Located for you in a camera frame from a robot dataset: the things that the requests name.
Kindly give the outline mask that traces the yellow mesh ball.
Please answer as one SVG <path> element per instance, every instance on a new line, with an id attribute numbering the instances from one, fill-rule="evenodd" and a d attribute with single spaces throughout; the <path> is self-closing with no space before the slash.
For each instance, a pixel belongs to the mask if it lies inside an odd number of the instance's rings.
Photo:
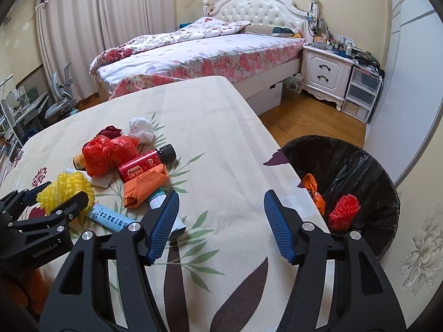
<path id="1" fill-rule="evenodd" d="M 54 182 L 38 194 L 36 200 L 40 204 L 40 208 L 45 210 L 46 215 L 49 215 L 57 206 L 79 192 L 85 192 L 88 196 L 88 205 L 82 210 L 82 213 L 86 213 L 92 208 L 95 201 L 92 185 L 81 172 L 62 172 Z"/>

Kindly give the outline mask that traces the light blue tube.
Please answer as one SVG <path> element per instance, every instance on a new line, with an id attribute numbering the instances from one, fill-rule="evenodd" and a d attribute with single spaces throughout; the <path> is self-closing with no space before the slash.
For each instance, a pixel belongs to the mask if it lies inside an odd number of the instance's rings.
<path id="1" fill-rule="evenodd" d="M 134 220 L 131 218 L 110 210 L 99 203 L 95 203 L 86 216 L 111 232 L 120 232 L 131 223 L 134 223 Z"/>

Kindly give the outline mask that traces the yellow can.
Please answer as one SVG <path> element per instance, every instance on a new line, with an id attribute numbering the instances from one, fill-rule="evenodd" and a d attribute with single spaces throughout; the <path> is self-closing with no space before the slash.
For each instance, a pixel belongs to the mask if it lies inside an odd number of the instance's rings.
<path id="1" fill-rule="evenodd" d="M 76 170 L 86 171 L 86 160 L 83 154 L 78 154 L 73 158 L 73 165 Z"/>

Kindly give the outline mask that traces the red plastic bag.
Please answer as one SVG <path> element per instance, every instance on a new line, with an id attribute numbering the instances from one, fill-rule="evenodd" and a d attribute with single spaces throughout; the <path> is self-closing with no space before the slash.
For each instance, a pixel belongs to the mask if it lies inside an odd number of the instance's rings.
<path id="1" fill-rule="evenodd" d="M 91 177 L 100 177 L 113 169 L 138 156 L 139 139 L 130 136 L 118 136 L 110 139 L 98 135 L 85 143 L 82 155 L 86 164 L 86 171 Z"/>

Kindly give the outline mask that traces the orange paper package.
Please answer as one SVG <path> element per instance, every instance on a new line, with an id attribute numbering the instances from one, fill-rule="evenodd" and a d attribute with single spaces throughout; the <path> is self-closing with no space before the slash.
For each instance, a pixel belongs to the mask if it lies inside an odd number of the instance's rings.
<path id="1" fill-rule="evenodd" d="M 164 164 L 153 167 L 125 183 L 124 206 L 137 208 L 169 178 Z"/>

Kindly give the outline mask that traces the dark red satin cloth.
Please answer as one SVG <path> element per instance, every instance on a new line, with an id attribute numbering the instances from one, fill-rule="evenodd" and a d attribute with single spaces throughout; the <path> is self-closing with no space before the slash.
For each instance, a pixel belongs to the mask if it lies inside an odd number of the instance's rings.
<path id="1" fill-rule="evenodd" d="M 105 136 L 109 139 L 114 139 L 122 135 L 122 129 L 118 129 L 113 125 L 107 126 L 106 128 L 100 130 L 97 136 Z"/>

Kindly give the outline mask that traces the white plastic bag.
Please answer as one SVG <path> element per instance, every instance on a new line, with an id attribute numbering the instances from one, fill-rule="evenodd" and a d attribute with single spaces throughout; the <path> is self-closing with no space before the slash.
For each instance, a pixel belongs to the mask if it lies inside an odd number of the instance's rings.
<path id="1" fill-rule="evenodd" d="M 143 117 L 134 117 L 129 121 L 128 135 L 139 139 L 140 144 L 150 143 L 154 139 L 152 123 Z"/>

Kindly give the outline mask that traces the red bottle black cap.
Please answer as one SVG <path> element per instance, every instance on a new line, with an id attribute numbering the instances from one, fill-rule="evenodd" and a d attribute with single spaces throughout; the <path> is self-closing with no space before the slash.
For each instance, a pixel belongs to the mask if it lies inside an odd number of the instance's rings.
<path id="1" fill-rule="evenodd" d="M 176 151 L 171 144 L 159 149 L 146 151 L 118 167 L 120 178 L 128 182 L 153 167 L 168 165 L 176 160 Z"/>

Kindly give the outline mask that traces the white blue toothpaste tube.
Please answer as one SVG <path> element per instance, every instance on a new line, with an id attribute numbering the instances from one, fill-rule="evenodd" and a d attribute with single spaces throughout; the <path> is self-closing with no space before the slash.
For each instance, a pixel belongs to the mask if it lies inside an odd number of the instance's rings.
<path id="1" fill-rule="evenodd" d="M 153 236 L 156 238 L 166 238 L 170 241 L 177 240 L 186 230 L 186 225 L 179 217 L 179 195 L 175 191 L 166 193 L 159 187 L 153 195 L 149 197 L 150 208 L 154 211 L 159 209 L 160 216 L 153 229 Z"/>

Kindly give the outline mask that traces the black lined trash bin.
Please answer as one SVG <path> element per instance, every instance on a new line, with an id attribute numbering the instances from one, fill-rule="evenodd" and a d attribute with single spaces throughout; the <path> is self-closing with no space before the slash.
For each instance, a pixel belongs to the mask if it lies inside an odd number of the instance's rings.
<path id="1" fill-rule="evenodd" d="M 324 220 L 342 196 L 358 199 L 360 210 L 344 235 L 356 230 L 377 258 L 389 249 L 400 219 L 400 198 L 389 175 L 369 153 L 344 140 L 329 136 L 298 137 L 283 147 L 295 172 L 303 177 L 311 173 L 318 192 L 326 202 Z"/>

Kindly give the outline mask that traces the red mesh ball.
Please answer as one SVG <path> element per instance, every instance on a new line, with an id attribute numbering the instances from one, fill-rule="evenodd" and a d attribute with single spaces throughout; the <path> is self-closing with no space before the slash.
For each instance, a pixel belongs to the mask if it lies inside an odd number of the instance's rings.
<path id="1" fill-rule="evenodd" d="M 336 207 L 328 215 L 328 226 L 333 232 L 346 232 L 360 210 L 358 199 L 347 194 L 336 203 Z"/>

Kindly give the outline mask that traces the cluttered desk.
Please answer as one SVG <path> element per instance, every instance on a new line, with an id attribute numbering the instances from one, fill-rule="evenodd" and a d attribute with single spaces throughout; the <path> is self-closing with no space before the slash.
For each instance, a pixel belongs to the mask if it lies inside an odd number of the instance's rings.
<path id="1" fill-rule="evenodd" d="M 13 87 L 14 75 L 1 80 L 1 152 L 12 161 L 25 142 L 44 128 L 48 91 L 30 99 L 23 86 Z"/>

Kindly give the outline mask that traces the grey desk chair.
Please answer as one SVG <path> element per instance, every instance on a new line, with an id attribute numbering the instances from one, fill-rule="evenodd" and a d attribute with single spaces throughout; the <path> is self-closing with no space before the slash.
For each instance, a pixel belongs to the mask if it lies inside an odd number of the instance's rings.
<path id="1" fill-rule="evenodd" d="M 56 72 L 51 76 L 51 93 L 54 99 L 54 104 L 50 106 L 45 112 L 45 120 L 53 124 L 63 118 L 74 115 L 78 112 L 76 107 L 77 101 L 75 100 L 72 92 L 73 80 L 69 71 L 71 63 L 64 67 L 64 81 L 59 82 L 59 78 Z"/>

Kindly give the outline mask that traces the floral beige bed cover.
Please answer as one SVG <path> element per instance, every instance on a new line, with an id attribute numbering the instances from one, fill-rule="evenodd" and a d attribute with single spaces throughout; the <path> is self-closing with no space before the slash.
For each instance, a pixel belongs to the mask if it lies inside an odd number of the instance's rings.
<path id="1" fill-rule="evenodd" d="M 53 181 L 105 127 L 149 119 L 155 146 L 176 162 L 167 188 L 179 195 L 186 231 L 147 275 L 170 331 L 275 331 L 297 269 L 282 258 L 264 212 L 283 205 L 323 226 L 300 178 L 240 93 L 223 77 L 161 85 L 98 104 L 30 138 L 1 192 Z"/>

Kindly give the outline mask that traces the orange plastic bag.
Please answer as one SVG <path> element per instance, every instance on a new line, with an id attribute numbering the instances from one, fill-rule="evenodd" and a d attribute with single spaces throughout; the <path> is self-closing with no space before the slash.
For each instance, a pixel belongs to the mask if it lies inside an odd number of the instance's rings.
<path id="1" fill-rule="evenodd" d="M 314 175 L 311 173 L 304 175 L 301 179 L 299 187 L 308 191 L 316 208 L 318 209 L 320 214 L 324 216 L 326 212 L 326 202 L 321 194 L 318 192 L 318 184 L 315 180 Z"/>

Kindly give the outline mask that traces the beige curtain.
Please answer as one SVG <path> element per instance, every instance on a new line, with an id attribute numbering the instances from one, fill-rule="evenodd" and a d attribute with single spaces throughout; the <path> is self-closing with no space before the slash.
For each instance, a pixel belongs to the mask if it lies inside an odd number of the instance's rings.
<path id="1" fill-rule="evenodd" d="M 37 0 L 36 15 L 44 70 L 62 75 L 68 67 L 76 100 L 98 91 L 89 73 L 98 54 L 176 28 L 174 0 Z"/>

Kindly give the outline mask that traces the white sliding wardrobe door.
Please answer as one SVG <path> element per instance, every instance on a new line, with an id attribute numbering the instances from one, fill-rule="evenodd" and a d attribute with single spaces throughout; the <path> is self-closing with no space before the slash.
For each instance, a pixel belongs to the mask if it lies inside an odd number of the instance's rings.
<path id="1" fill-rule="evenodd" d="M 429 0 L 391 0 L 382 95 L 364 148 L 395 185 L 412 171 L 442 118 L 442 20 Z"/>

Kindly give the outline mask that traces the plastic drawer unit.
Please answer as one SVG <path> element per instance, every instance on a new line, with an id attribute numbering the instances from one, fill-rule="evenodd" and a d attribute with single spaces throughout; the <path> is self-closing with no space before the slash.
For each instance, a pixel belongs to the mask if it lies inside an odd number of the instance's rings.
<path id="1" fill-rule="evenodd" d="M 383 80 L 373 66 L 354 64 L 342 110 L 366 124 L 382 87 Z"/>

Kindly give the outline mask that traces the white storage box under bed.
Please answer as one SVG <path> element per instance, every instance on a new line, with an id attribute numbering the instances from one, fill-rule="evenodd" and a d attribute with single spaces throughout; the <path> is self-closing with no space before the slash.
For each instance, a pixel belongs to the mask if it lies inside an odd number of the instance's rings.
<path id="1" fill-rule="evenodd" d="M 263 115 L 281 104 L 282 86 L 283 82 L 278 82 L 277 84 L 271 85 L 270 87 L 247 98 L 246 102 L 256 115 Z"/>

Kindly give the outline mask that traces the white nightstand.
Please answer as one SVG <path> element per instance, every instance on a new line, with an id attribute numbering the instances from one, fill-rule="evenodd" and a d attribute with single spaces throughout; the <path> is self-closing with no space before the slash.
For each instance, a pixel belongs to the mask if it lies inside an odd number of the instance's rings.
<path id="1" fill-rule="evenodd" d="M 303 47 L 300 91 L 335 103 L 340 112 L 345 101 L 354 61 L 314 46 Z"/>

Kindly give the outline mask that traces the floral duvet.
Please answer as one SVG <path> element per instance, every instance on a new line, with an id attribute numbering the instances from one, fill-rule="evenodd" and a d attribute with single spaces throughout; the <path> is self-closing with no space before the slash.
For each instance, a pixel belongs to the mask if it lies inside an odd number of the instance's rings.
<path id="1" fill-rule="evenodd" d="M 144 53 L 159 47 L 190 40 L 233 35 L 249 25 L 251 25 L 251 22 L 245 20 L 225 22 L 215 17 L 201 17 L 195 22 L 174 32 L 140 35 L 122 45 L 109 48 L 97 55 L 90 64 L 89 74 L 94 75 L 102 66 L 120 61 L 138 53 Z"/>

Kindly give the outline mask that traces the white tufted bed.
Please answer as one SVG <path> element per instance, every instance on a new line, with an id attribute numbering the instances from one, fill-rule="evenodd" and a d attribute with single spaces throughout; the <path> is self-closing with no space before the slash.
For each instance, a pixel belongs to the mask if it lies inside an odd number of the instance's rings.
<path id="1" fill-rule="evenodd" d="M 186 79 L 223 76 L 243 82 L 298 58 L 312 39 L 310 11 L 292 0 L 204 2 L 202 17 L 251 22 L 233 35 L 159 47 L 102 66 L 91 75 L 110 99 Z"/>

